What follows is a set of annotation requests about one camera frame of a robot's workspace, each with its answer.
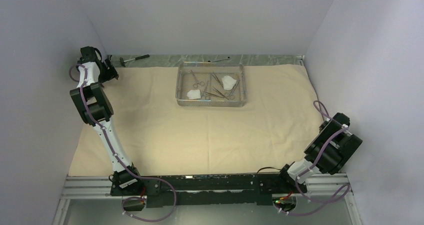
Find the black-handled claw hammer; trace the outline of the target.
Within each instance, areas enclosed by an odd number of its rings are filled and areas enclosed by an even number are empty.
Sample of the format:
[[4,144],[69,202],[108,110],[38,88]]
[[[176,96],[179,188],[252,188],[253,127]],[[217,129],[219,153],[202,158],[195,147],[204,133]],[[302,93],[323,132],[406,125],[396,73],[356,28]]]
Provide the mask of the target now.
[[119,63],[122,67],[126,67],[126,64],[128,64],[129,62],[133,62],[133,61],[137,61],[137,60],[143,60],[143,59],[147,59],[149,58],[150,55],[149,54],[145,54],[145,55],[141,55],[141,56],[137,56],[135,58],[130,58],[130,59],[124,59],[123,57],[119,58]]

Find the beige wrapping cloth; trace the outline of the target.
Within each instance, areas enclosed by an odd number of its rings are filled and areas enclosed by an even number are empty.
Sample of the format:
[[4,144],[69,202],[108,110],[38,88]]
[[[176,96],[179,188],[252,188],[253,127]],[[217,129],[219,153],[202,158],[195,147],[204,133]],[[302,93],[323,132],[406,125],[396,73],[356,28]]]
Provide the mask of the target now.
[[121,68],[104,92],[126,154],[143,176],[254,173],[304,157],[322,117],[303,66],[246,66],[242,107],[177,104],[177,68]]

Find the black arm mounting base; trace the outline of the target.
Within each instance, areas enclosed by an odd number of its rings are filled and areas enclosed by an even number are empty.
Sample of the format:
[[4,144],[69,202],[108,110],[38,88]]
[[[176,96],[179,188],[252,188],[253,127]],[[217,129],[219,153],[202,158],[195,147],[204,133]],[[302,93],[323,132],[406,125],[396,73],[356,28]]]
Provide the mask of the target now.
[[238,174],[163,175],[141,179],[124,190],[110,187],[112,197],[143,197],[147,208],[188,205],[256,204],[270,206],[279,195],[298,193],[280,171]]

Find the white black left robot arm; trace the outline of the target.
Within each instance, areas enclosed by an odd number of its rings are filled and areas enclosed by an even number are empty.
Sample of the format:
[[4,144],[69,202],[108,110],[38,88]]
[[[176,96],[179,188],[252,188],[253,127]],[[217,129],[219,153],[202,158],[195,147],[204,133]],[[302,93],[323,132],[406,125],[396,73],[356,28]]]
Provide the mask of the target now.
[[112,188],[137,195],[144,181],[118,138],[112,119],[114,110],[103,90],[104,83],[118,79],[119,74],[109,59],[102,58],[99,49],[85,46],[80,53],[74,65],[79,73],[78,84],[70,90],[70,98],[82,121],[93,127],[107,150],[113,169]]

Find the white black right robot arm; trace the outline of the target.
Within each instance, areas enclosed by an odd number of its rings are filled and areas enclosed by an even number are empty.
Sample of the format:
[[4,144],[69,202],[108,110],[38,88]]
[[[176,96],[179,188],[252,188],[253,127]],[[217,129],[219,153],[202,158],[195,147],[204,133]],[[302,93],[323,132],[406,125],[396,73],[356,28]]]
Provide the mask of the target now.
[[363,143],[348,131],[349,126],[350,118],[340,112],[323,122],[317,137],[304,150],[305,157],[281,169],[276,188],[287,193],[313,175],[338,173]]

